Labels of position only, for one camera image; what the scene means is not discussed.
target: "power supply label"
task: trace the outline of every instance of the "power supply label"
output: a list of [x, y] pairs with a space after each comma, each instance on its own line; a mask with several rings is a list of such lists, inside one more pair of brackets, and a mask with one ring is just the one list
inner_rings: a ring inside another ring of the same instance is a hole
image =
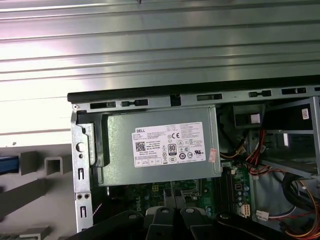
[[202, 122], [139, 127], [132, 145], [136, 168], [206, 160]]

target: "blue component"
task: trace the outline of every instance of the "blue component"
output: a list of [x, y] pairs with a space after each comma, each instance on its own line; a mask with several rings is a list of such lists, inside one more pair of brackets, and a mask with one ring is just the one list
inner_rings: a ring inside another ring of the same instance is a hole
[[0, 157], [0, 175], [19, 172], [19, 158], [17, 156]]

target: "motherboard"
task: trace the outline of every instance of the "motherboard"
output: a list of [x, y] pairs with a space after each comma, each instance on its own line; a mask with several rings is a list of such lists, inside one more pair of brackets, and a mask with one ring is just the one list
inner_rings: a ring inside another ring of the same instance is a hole
[[250, 178], [245, 167], [225, 164], [221, 177], [181, 181], [133, 184], [122, 188], [122, 202], [127, 210], [145, 215], [150, 207], [164, 205], [164, 189], [183, 192], [188, 207], [198, 207], [209, 217], [220, 211], [250, 216]]

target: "power connector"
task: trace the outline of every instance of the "power connector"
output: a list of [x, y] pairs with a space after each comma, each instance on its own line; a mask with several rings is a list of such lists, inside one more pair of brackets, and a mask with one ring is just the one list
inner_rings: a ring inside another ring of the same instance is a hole
[[250, 217], [250, 204], [243, 204], [240, 210], [245, 218]]

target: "metal side panel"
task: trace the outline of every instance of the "metal side panel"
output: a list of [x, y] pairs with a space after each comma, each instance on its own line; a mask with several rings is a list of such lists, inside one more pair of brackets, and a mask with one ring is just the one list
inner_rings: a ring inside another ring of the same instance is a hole
[[319, 12], [318, 0], [2, 1], [0, 135], [66, 134], [73, 92], [319, 75]]

